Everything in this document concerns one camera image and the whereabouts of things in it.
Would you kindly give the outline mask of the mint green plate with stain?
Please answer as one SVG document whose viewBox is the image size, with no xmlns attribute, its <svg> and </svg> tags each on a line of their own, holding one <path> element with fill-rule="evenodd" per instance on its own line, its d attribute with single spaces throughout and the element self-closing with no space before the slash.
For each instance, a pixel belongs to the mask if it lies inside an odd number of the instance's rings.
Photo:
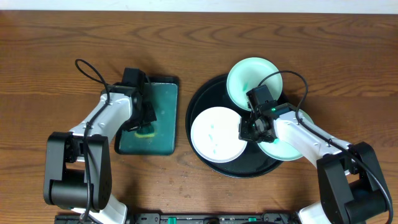
<svg viewBox="0 0 398 224">
<path fill-rule="evenodd" d="M 296 148 L 280 139 L 273 142 L 260 142 L 257 145 L 267 156 L 280 161 L 294 161 L 303 157 Z"/>
</svg>

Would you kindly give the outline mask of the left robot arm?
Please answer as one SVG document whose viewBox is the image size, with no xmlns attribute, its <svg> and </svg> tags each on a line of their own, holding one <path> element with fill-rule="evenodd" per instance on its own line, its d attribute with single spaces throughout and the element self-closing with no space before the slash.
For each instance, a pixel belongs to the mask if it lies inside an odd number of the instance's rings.
<svg viewBox="0 0 398 224">
<path fill-rule="evenodd" d="M 123 129 L 147 123 L 151 105 L 145 85 L 115 83 L 102 92 L 93 111 L 68 132 L 47 140 L 44 201 L 80 214 L 80 221 L 124 223 L 127 206 L 112 195 L 109 144 Z"/>
</svg>

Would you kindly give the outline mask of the white plate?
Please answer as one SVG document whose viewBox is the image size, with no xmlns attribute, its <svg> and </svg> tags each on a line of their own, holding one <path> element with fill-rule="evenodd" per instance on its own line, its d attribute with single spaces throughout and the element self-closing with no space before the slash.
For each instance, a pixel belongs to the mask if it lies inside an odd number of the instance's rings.
<svg viewBox="0 0 398 224">
<path fill-rule="evenodd" d="M 207 161 L 226 163 L 237 159 L 247 142 L 239 139 L 241 116 L 232 109 L 212 107 L 193 121 L 190 139 L 194 150 Z"/>
</svg>

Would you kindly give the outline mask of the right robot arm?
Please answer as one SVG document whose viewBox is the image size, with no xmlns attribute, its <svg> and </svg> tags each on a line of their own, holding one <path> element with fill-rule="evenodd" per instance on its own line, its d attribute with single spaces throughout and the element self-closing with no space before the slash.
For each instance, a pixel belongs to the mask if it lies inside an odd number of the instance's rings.
<svg viewBox="0 0 398 224">
<path fill-rule="evenodd" d="M 369 144 L 335 138 L 289 103 L 259 105 L 240 119 L 239 138 L 286 142 L 317 168 L 320 202 L 299 211 L 302 222 L 364 223 L 384 212 L 392 222 L 392 198 Z"/>
</svg>

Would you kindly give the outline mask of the yellow green sponge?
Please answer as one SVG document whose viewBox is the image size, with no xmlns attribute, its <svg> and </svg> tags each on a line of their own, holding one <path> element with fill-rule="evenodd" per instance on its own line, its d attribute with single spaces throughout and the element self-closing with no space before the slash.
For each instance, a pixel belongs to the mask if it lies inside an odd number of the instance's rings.
<svg viewBox="0 0 398 224">
<path fill-rule="evenodd" d="M 151 124 L 141 126 L 134 132 L 137 138 L 152 138 L 155 136 L 155 128 Z"/>
</svg>

